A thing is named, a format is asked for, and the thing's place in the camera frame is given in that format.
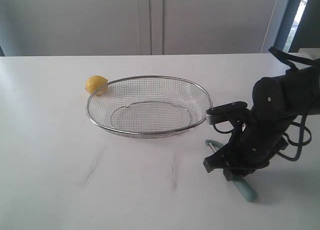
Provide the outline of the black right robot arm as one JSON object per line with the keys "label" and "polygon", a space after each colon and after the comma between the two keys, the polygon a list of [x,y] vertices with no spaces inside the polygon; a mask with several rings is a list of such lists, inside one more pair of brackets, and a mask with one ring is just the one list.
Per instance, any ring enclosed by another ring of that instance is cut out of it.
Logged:
{"label": "black right robot arm", "polygon": [[269,165],[278,155],[295,162],[304,140],[306,118],[320,113],[320,69],[287,70],[285,75],[263,77],[252,90],[253,106],[237,101],[209,108],[207,121],[216,126],[229,122],[233,129],[226,145],[204,159],[207,172],[223,169],[230,181]]}

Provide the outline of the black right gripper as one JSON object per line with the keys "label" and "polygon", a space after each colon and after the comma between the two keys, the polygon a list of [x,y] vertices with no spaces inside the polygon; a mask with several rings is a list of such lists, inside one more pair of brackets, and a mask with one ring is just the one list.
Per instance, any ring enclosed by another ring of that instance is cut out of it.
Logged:
{"label": "black right gripper", "polygon": [[289,115],[277,120],[261,120],[252,107],[245,116],[245,129],[231,135],[225,150],[221,149],[203,160],[207,173],[223,169],[226,180],[233,181],[267,167],[276,154],[281,155],[282,150],[296,144],[286,134],[296,117]]}

